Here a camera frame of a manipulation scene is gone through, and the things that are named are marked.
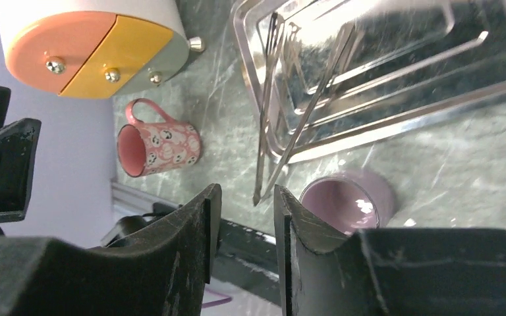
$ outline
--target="countertop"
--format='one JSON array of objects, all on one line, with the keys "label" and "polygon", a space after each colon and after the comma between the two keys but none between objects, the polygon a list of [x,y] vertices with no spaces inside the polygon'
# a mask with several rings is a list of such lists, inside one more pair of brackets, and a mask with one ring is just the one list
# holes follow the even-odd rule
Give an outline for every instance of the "countertop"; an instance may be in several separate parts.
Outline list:
[{"label": "countertop", "polygon": [[[252,204],[258,122],[228,23],[233,2],[178,1],[187,36],[201,36],[207,49],[192,53],[188,65],[158,88],[114,98],[116,135],[127,123],[125,105],[147,97],[199,130],[199,162],[143,178],[127,176],[118,163],[118,182],[177,203],[220,183],[225,219],[273,234],[272,199]],[[145,105],[135,113],[144,121],[159,120]],[[394,187],[400,211],[389,226],[506,228],[506,103],[293,164],[279,183],[299,197],[311,181],[351,167],[373,169]]]}]

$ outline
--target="pink mug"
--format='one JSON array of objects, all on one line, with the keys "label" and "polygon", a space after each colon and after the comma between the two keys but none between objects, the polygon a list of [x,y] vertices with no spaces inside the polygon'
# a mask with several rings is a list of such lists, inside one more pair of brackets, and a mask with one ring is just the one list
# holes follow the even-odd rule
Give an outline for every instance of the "pink mug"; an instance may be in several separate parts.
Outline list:
[{"label": "pink mug", "polygon": [[[145,123],[132,114],[135,104],[143,102],[165,120],[163,123]],[[117,155],[125,172],[132,177],[194,165],[199,159],[199,133],[185,122],[171,118],[149,99],[135,99],[126,109],[129,124],[117,136]]]}]

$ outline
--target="cylindrical container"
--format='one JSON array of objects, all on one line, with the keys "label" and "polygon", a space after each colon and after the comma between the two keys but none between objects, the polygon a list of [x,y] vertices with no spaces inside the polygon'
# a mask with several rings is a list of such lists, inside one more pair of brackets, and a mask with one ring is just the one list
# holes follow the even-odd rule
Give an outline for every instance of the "cylindrical container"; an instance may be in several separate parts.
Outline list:
[{"label": "cylindrical container", "polygon": [[0,35],[9,72],[62,97],[149,89],[189,53],[175,0],[0,0]]},{"label": "cylindrical container", "polygon": [[344,234],[385,226],[397,210],[394,191],[368,169],[347,169],[307,185],[301,204]]}]

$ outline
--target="lavender wall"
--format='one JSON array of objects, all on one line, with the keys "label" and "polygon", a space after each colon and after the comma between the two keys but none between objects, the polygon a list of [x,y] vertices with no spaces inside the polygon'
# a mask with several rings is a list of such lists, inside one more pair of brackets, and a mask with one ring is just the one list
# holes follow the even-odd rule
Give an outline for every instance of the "lavender wall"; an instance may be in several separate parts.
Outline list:
[{"label": "lavender wall", "polygon": [[115,174],[110,100],[59,98],[17,82],[5,68],[0,41],[0,86],[12,89],[7,124],[42,121],[27,217],[4,224],[9,236],[56,236],[98,245],[113,226],[109,179]]}]

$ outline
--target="metal tray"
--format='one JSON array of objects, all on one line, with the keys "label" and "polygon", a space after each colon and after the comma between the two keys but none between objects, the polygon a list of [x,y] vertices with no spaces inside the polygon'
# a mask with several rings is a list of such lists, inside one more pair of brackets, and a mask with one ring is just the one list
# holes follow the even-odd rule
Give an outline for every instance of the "metal tray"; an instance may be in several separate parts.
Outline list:
[{"label": "metal tray", "polygon": [[346,22],[356,30],[351,62],[335,73],[290,163],[453,118],[506,96],[506,0],[244,0],[233,6],[231,21],[257,114],[274,11],[292,30],[269,109],[267,138],[276,160]]}]

